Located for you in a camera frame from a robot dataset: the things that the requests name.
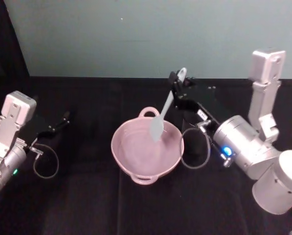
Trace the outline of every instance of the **spatula handle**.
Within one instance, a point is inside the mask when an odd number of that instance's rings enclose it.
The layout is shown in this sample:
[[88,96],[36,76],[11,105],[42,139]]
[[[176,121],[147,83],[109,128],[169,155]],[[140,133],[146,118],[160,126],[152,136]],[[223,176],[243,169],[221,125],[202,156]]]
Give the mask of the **spatula handle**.
[[[186,69],[186,68],[182,68],[182,69],[179,71],[179,73],[177,74],[178,77],[179,77],[179,80],[183,82],[183,81],[185,80],[186,74],[187,74],[187,69]],[[170,91],[170,92],[169,92],[169,95],[167,96],[167,99],[166,99],[166,101],[165,101],[165,104],[164,104],[164,106],[163,106],[163,109],[162,109],[162,111],[161,111],[161,114],[160,114],[161,117],[162,117],[162,119],[164,119],[164,117],[165,117],[165,115],[166,115],[168,109],[170,108],[170,106],[171,106],[171,104],[172,104],[172,102],[173,102],[173,99],[174,99],[173,94],[172,94],[172,92]]]

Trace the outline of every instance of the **pot handle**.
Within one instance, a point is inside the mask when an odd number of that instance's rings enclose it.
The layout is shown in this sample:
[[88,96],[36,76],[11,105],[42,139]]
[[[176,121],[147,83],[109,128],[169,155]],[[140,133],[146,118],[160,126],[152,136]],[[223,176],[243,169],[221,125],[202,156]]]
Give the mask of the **pot handle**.
[[140,117],[144,117],[147,112],[154,113],[156,116],[160,115],[159,111],[156,108],[154,108],[154,107],[146,107],[146,108],[143,108],[143,110],[140,111],[140,114],[139,114],[138,117],[139,118]]
[[150,177],[137,177],[136,175],[131,175],[131,179],[139,184],[139,185],[150,185],[158,180],[158,176],[150,176]]

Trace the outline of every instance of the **green wall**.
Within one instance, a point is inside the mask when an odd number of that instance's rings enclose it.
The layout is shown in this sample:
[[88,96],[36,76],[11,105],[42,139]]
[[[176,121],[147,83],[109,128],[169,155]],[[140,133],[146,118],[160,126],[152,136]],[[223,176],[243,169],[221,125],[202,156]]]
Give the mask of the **green wall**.
[[251,53],[287,51],[292,0],[5,0],[31,75],[247,78]]

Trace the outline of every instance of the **robotic arm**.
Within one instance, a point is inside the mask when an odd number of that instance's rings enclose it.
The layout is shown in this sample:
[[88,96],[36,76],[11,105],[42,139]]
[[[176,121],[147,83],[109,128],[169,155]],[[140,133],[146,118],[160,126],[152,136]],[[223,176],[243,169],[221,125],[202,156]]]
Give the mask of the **robotic arm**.
[[292,150],[278,151],[272,143],[279,131],[272,115],[284,51],[256,50],[252,55],[249,79],[253,96],[249,110],[251,125],[241,116],[233,116],[214,97],[211,87],[182,83],[170,74],[174,106],[197,114],[212,145],[225,159],[224,166],[235,162],[245,174],[257,180],[252,188],[256,202],[266,211],[283,214],[292,207]]
[[39,116],[34,116],[36,101],[15,91],[5,98],[0,115],[0,190],[25,161],[29,151],[43,152],[32,147],[37,138],[55,134],[69,124],[69,113],[56,127],[46,125]]

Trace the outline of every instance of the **blue light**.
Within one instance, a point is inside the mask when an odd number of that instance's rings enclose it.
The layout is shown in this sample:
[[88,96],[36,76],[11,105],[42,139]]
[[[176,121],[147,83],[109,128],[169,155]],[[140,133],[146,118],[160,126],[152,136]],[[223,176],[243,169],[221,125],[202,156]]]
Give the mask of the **blue light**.
[[227,155],[230,156],[232,155],[232,150],[229,147],[224,147],[223,152]]

